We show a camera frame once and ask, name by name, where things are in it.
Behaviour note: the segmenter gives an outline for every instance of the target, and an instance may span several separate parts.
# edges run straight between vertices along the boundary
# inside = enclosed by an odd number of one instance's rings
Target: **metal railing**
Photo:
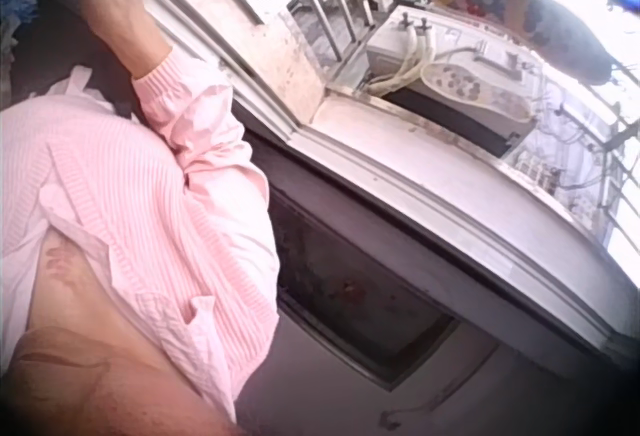
[[[356,1],[356,13],[352,12],[349,9],[349,5],[347,0],[335,0],[342,18],[344,19],[344,24],[346,24],[347,31],[349,33],[350,42],[346,46],[341,46],[338,43],[338,38],[334,32],[335,23],[332,24],[332,21],[329,20],[327,14],[323,8],[323,3],[320,0],[308,0],[309,4],[313,8],[316,16],[318,17],[318,21],[324,31],[326,38],[329,41],[329,45],[335,55],[335,65],[330,68],[330,74],[337,74],[337,72],[344,68],[346,64],[349,63],[349,60],[352,56],[354,56],[358,47],[361,47],[363,43],[366,41],[368,36],[372,33],[372,30],[375,27],[375,20],[384,20],[386,16],[389,14],[391,10],[394,9],[395,5],[407,4],[408,1],[404,0],[393,0],[393,4],[389,5],[388,3],[385,5],[381,0],[355,0]],[[374,12],[372,12],[370,2],[374,3],[377,6],[377,17],[374,18]],[[354,18],[357,15],[364,24],[364,29],[358,31],[356,24],[354,23]],[[617,68],[620,76],[618,79],[627,78],[627,81],[632,85],[638,88],[640,91],[640,85],[638,82],[638,78],[622,63],[615,61],[614,68]],[[627,193],[627,187],[633,186],[636,190],[638,190],[638,194],[640,194],[640,185],[638,182],[638,177],[635,174],[636,169],[639,167],[639,159],[640,159],[640,149],[639,154],[635,158],[635,161],[630,166],[625,166],[623,158],[625,142],[630,139],[636,139],[640,143],[639,135],[638,135],[638,121],[629,121],[628,118],[625,118],[621,115],[619,107],[616,105],[610,104],[602,95],[598,92],[597,89],[591,87],[589,85],[585,85],[585,88],[593,94],[601,103],[605,105],[606,108],[614,115],[615,120],[618,121],[619,124],[614,124],[613,128],[620,127],[620,131],[612,131],[611,136],[608,139],[603,139],[598,134],[594,133],[588,124],[585,123],[584,120],[580,118],[573,118],[573,122],[581,128],[582,134],[588,138],[593,145],[596,147],[595,152],[602,154],[602,171],[599,176],[598,181],[596,181],[595,193],[596,197],[593,199],[595,206],[595,215],[593,218],[593,224],[585,224],[584,219],[580,220],[576,217],[576,223],[581,224],[583,228],[586,228],[588,232],[590,232],[596,239],[600,241],[605,247],[608,244],[609,239],[611,238],[612,231],[615,229],[622,234],[622,236],[626,239],[633,250],[640,254],[639,241],[638,236],[634,236],[631,234],[631,231],[627,227],[627,225],[620,221],[620,217],[618,216],[619,207],[621,205],[621,201],[625,206],[628,206],[631,209],[631,213],[634,217],[638,218],[640,222],[640,202],[632,201]],[[506,161],[513,167],[516,167],[517,160],[508,160]],[[570,207],[570,204],[567,201],[560,201],[569,211],[573,211],[573,208]]]

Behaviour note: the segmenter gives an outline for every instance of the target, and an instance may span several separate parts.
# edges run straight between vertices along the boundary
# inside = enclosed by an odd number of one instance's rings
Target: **glass pane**
[[[394,384],[454,319],[328,228],[274,194],[282,302],[335,349]]]

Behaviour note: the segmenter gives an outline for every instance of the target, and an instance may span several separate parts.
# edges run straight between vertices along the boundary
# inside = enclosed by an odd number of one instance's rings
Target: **air conditioner unit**
[[[440,68],[443,77],[434,76],[429,85],[424,78],[418,79],[385,99],[503,156],[535,127],[535,114],[542,109],[542,63],[528,49],[480,25],[398,6],[367,43],[373,77],[393,74],[400,68],[406,53],[407,24],[420,32],[425,21],[436,47],[432,69]],[[486,88],[490,96],[480,98],[482,104],[477,97],[476,102],[465,101],[454,85],[462,79],[476,81],[474,84]]]

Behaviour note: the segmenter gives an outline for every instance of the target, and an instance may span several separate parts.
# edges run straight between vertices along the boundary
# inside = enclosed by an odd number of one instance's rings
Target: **hose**
[[[388,81],[369,84],[366,89],[367,92],[372,96],[382,97],[388,93],[392,93],[401,88],[404,88],[405,86],[408,86],[409,84],[420,78],[422,69],[425,66],[433,62],[433,60],[435,59],[435,52],[435,34],[430,28],[425,31],[425,34],[422,35],[422,37],[418,38],[417,61],[415,58],[409,58],[410,60],[414,61],[413,66],[410,67],[410,69],[406,70],[403,74],[398,71],[398,73],[396,73],[396,76]]]
[[[404,60],[402,61],[402,65],[394,74],[384,74],[382,76],[378,76],[373,78],[367,84],[365,91],[368,91],[368,88],[375,83],[379,83],[385,80],[391,80],[393,78],[397,78],[404,74],[410,67],[416,64],[417,55],[416,52],[418,50],[418,33],[416,32],[416,28],[413,25],[407,27],[407,50],[404,53]]]

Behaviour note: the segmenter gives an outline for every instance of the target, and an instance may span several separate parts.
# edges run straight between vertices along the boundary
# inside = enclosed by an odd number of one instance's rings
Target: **pink sweater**
[[[201,395],[233,416],[278,320],[267,182],[217,69],[174,49],[134,86],[160,137],[77,88],[2,114],[3,336],[26,327],[20,295],[30,297],[35,273],[24,268],[54,226]]]

